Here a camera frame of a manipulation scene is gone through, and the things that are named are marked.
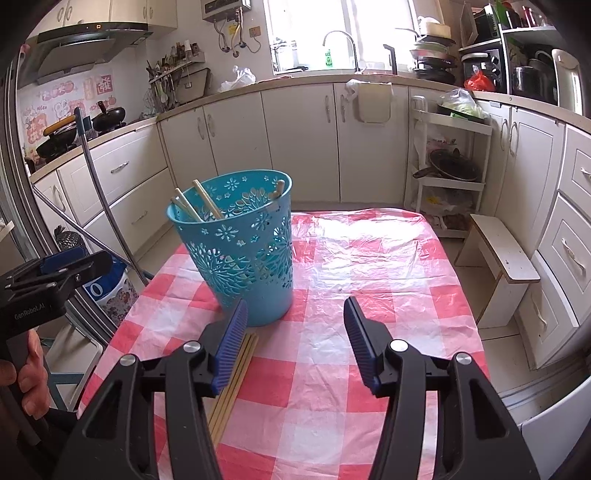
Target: human hand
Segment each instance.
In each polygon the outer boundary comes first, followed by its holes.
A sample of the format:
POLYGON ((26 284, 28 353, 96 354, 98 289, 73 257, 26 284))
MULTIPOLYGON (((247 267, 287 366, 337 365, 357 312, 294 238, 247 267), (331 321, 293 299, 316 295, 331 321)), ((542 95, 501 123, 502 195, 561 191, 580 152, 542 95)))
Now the human hand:
POLYGON ((28 349, 27 363, 18 375, 13 364, 0 360, 0 386, 8 387, 18 381, 18 386, 25 394, 22 399, 23 410, 38 420, 49 411, 50 393, 47 371, 43 366, 41 341, 35 330, 28 332, 28 349))

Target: cabinet door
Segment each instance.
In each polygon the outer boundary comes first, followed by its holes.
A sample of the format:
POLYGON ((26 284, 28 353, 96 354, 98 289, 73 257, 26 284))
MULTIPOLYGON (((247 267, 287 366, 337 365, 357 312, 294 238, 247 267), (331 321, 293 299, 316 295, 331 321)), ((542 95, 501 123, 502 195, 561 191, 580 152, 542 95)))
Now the cabinet door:
POLYGON ((176 0, 148 0, 148 25, 177 28, 176 0))
POLYGON ((496 216, 531 257, 558 184, 564 124, 515 108, 511 118, 509 160, 496 216))
POLYGON ((203 108, 167 118, 160 122, 160 128, 178 188, 185 191, 194 179, 217 176, 203 108))
POLYGON ((148 19, 147 0, 112 0, 112 22, 146 23, 148 19))
POLYGON ((480 214, 494 216, 496 206, 499 203, 499 197, 501 196, 507 159, 509 158, 511 107, 483 100, 477 103, 485 112, 488 112, 491 115, 492 126, 491 152, 488 158, 486 185, 482 193, 480 214))
POLYGON ((203 111, 220 175, 272 168, 260 93, 211 103, 203 111))
POLYGON ((262 93, 271 161, 291 176, 296 202, 338 202, 339 149, 332 84, 262 93))
POLYGON ((67 0, 62 0, 51 9, 51 11, 37 24, 35 30, 29 35, 29 38, 35 37, 36 35, 39 35, 39 33, 46 32, 47 30, 63 27, 67 4, 67 0))
POLYGON ((335 83, 340 201, 402 205, 408 157, 408 88, 392 85, 390 120, 366 124, 353 116, 344 83, 335 83))
POLYGON ((110 8, 111 0, 69 0, 64 26, 107 22, 110 8))

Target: pan handle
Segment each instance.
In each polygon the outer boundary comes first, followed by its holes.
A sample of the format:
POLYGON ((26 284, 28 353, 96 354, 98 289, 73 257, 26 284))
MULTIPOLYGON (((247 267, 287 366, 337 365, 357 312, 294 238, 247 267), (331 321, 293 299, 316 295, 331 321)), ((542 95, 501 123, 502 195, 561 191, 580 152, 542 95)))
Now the pan handle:
POLYGON ((423 168, 422 170, 418 170, 415 173, 413 173, 413 178, 414 179, 422 179, 423 177, 426 177, 430 173, 436 173, 436 172, 437 172, 437 169, 435 167, 423 168))
POLYGON ((62 120, 60 120, 59 122, 56 122, 53 125, 50 125, 49 127, 47 127, 43 131, 43 136, 48 137, 53 132, 59 130, 62 127, 65 127, 66 125, 70 125, 72 122, 75 122, 75 121, 76 121, 76 117, 74 115, 67 116, 66 118, 63 118, 62 120))

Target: wooden stool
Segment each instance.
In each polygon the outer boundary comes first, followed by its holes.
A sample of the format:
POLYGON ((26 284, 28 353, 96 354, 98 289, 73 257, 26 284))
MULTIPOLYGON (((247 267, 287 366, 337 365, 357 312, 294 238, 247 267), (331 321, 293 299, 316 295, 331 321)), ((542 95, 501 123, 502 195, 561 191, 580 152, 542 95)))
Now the wooden stool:
POLYGON ((470 215, 470 232, 457 255, 457 267, 488 266, 495 289, 476 319, 479 329, 509 323, 530 283, 540 281, 517 240, 496 217, 470 215))

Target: metal screw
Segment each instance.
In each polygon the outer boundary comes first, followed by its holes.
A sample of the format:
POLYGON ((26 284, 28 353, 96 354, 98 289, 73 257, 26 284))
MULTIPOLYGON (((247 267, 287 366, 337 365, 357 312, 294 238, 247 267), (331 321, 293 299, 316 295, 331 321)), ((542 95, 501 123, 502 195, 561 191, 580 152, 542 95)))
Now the metal screw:
POLYGON ((135 355, 127 354, 119 359, 119 363, 124 367, 130 367, 135 363, 135 355))
POLYGON ((459 364, 470 365, 472 363, 472 357, 467 353, 460 352, 456 355, 456 360, 459 364))
POLYGON ((201 350, 201 343, 199 342, 187 342, 183 345, 183 350, 187 353, 195 353, 201 350))
POLYGON ((408 350, 408 343, 404 340, 392 340, 390 342, 390 348, 395 352, 405 352, 408 350))

